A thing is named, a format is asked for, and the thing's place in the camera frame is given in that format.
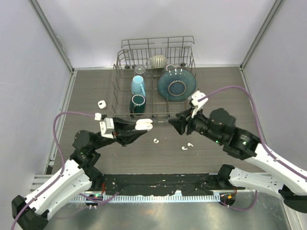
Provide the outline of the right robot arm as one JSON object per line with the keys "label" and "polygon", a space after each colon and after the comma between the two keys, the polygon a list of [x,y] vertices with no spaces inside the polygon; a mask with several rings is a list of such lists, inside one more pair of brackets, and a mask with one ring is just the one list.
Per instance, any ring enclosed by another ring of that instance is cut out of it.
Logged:
{"label": "right robot arm", "polygon": [[229,156],[253,164],[267,175],[246,172],[224,164],[217,176],[217,185],[222,189],[230,186],[243,187],[267,193],[283,201],[289,208],[307,211],[307,172],[290,163],[272,149],[261,143],[259,137],[236,127],[236,119],[223,108],[216,109],[206,118],[201,111],[192,109],[176,114],[169,119],[180,134],[193,131],[223,147]]}

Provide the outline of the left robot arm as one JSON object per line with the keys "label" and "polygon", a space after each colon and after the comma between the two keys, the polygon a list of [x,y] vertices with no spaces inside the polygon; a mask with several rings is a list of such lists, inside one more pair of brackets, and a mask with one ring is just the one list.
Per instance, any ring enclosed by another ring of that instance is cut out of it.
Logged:
{"label": "left robot arm", "polygon": [[19,225],[23,230],[42,230],[77,195],[89,189],[99,190],[103,175],[94,166],[101,156],[97,149],[113,143],[125,147],[153,128],[151,119],[131,122],[101,113],[92,117],[99,122],[100,131],[78,131],[74,152],[67,161],[62,161],[61,169],[26,197],[18,195],[12,200],[12,229]]}

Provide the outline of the oval white charging case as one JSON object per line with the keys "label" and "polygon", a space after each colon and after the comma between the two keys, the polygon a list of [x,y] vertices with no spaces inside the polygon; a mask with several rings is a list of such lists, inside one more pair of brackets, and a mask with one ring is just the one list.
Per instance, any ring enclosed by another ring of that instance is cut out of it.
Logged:
{"label": "oval white charging case", "polygon": [[153,120],[138,119],[135,123],[135,130],[151,130],[153,128]]}

